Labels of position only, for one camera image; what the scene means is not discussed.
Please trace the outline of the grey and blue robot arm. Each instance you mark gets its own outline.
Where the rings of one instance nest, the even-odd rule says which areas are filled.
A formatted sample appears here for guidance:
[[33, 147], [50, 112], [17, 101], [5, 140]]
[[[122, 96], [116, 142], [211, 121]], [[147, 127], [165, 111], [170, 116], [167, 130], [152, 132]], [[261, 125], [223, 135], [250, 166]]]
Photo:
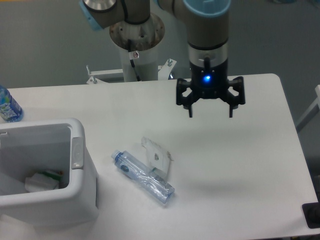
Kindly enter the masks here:
[[[187, 33], [191, 80], [179, 78], [176, 104], [191, 111], [200, 99], [221, 99], [233, 111], [245, 104], [244, 79], [228, 79], [229, 0], [158, 0], [156, 5], [181, 21]], [[121, 54], [126, 82], [158, 79], [156, 49], [163, 21], [148, 0], [81, 0], [93, 30], [109, 30]]]

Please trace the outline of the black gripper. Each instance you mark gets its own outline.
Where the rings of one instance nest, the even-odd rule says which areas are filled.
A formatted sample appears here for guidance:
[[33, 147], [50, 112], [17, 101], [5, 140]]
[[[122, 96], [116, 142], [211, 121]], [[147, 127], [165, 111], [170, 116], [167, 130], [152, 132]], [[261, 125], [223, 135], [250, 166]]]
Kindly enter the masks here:
[[233, 117], [233, 110], [246, 103], [244, 77], [238, 76], [228, 80], [228, 59], [217, 66], [200, 67], [190, 62], [191, 81], [178, 78], [176, 83], [176, 104], [188, 110], [189, 117], [193, 117], [192, 105], [199, 99], [221, 99], [229, 105], [229, 117]]

